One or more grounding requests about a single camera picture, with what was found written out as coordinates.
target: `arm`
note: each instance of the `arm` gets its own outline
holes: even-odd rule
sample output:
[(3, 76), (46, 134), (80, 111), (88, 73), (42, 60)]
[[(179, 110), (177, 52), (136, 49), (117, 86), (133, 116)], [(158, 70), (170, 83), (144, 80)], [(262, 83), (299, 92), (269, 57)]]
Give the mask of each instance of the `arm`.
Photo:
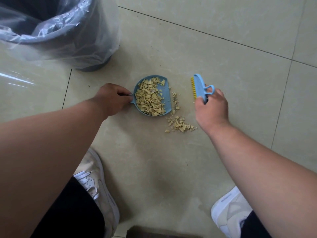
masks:
[(0, 237), (30, 237), (63, 190), (101, 123), (132, 99), (106, 84), (92, 99), (0, 125)]
[(272, 237), (316, 237), (317, 174), (233, 127), (223, 93), (195, 103), (196, 119)]

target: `trash can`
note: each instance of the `trash can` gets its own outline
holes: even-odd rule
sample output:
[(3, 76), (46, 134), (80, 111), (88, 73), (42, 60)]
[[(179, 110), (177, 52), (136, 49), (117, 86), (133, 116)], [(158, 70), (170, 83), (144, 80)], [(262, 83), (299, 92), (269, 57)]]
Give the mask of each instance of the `trash can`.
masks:
[(0, 40), (19, 59), (95, 71), (119, 47), (118, 7), (115, 0), (0, 0)]

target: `floor tile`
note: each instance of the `floor tile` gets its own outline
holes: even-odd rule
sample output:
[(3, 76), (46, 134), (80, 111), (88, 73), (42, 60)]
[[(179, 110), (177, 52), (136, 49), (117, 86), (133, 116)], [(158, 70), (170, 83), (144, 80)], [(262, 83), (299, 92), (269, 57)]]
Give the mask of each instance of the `floor tile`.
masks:
[(70, 68), (18, 61), (0, 45), (0, 122), (61, 109)]
[(304, 0), (117, 0), (117, 4), (291, 58)]
[[(99, 71), (72, 71), (64, 107), (92, 97), (107, 82), (133, 90), (141, 78), (162, 75), (179, 94), (179, 115), (197, 126), (190, 77), (201, 73), (221, 88), (230, 119), (270, 147), (290, 60), (120, 8), (122, 41)], [(130, 105), (102, 124), (93, 147), (121, 211), (117, 236), (133, 225), (203, 237), (222, 237), (213, 203), (233, 186), (204, 132), (170, 133), (164, 117)]]
[(292, 62), (273, 150), (317, 172), (317, 68)]
[(299, 26), (294, 60), (317, 67), (317, 0), (307, 0)]

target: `sneaker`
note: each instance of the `sneaker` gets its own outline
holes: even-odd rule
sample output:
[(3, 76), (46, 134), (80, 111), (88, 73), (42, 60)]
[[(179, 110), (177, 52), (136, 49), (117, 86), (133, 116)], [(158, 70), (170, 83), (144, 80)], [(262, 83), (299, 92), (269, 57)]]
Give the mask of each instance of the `sneaker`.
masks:
[(101, 210), (107, 231), (105, 237), (113, 236), (119, 224), (119, 209), (107, 189), (100, 157), (92, 148), (88, 149), (73, 176)]
[(235, 187), (212, 206), (211, 217), (227, 237), (240, 238), (241, 228), (251, 211), (251, 206)]

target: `plastic garbage bag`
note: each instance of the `plastic garbage bag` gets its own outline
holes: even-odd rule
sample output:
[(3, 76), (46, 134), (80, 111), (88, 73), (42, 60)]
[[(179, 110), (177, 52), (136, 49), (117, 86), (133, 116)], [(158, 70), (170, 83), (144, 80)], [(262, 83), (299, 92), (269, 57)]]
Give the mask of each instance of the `plastic garbage bag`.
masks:
[(115, 0), (0, 0), (0, 40), (26, 61), (103, 66), (118, 49)]

